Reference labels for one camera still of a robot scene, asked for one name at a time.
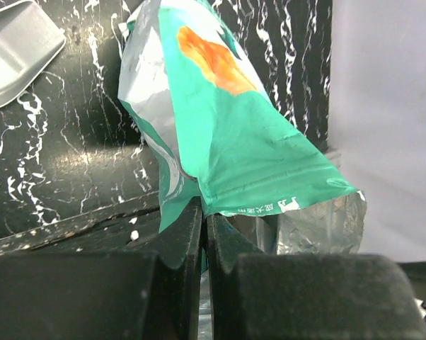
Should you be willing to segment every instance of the snack bag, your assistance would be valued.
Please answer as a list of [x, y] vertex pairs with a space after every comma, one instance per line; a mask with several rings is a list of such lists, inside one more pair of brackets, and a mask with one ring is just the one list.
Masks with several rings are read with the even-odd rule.
[[261, 217], [362, 195], [272, 106], [206, 1], [146, 0], [128, 28], [119, 99], [160, 164], [160, 231], [193, 196]]

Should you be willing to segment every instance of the white background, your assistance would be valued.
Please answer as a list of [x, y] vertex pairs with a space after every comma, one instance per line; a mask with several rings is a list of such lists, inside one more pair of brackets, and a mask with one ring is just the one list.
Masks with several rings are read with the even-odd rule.
[[426, 0], [334, 0], [330, 145], [368, 198], [362, 252], [426, 260]]

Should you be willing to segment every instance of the plastic bag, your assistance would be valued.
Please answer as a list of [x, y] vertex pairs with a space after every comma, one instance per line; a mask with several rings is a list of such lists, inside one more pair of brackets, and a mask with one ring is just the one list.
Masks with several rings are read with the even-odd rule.
[[273, 108], [203, 0], [146, 0], [129, 20], [119, 99], [160, 164], [160, 231], [193, 196], [206, 215], [279, 215], [357, 192]]

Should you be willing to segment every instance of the marble countertop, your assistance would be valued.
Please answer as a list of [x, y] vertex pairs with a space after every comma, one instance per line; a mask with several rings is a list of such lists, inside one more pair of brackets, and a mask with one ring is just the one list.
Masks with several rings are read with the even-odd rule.
[[[157, 192], [158, 164], [116, 98], [125, 45], [118, 25], [139, 2], [38, 0], [67, 44], [0, 109], [0, 239]], [[212, 3], [275, 107], [324, 149], [331, 0]]]

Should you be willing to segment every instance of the gray plastic tray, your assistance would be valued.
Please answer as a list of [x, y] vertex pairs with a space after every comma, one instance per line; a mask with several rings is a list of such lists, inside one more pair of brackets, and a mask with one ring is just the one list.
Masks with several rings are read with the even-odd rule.
[[63, 32], [34, 1], [0, 9], [0, 107], [18, 97], [64, 45]]

